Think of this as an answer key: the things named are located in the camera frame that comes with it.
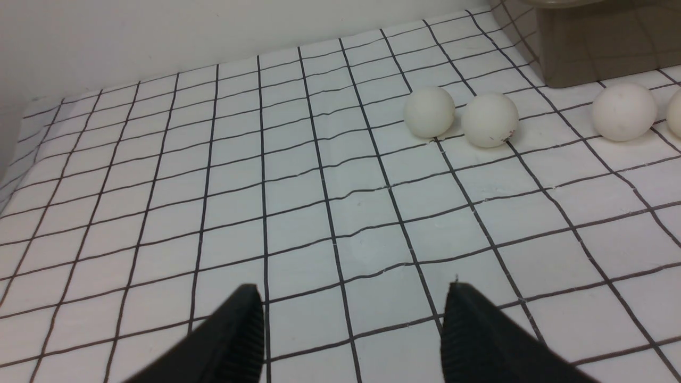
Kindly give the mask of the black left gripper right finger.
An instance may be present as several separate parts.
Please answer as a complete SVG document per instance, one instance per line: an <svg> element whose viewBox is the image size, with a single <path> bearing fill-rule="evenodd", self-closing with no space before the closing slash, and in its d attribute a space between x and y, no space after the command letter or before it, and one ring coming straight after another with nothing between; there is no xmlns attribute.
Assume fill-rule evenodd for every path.
<svg viewBox="0 0 681 383"><path fill-rule="evenodd" d="M445 382L595 382L533 338L474 286L453 282L441 332Z"/></svg>

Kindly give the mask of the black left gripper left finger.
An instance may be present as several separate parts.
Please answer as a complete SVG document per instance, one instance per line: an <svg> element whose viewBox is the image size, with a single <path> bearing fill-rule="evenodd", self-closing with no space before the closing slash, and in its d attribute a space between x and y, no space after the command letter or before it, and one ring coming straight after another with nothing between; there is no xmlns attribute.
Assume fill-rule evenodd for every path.
<svg viewBox="0 0 681 383"><path fill-rule="evenodd" d="M240 285L196 330L128 382L258 382L264 311L255 284Z"/></svg>

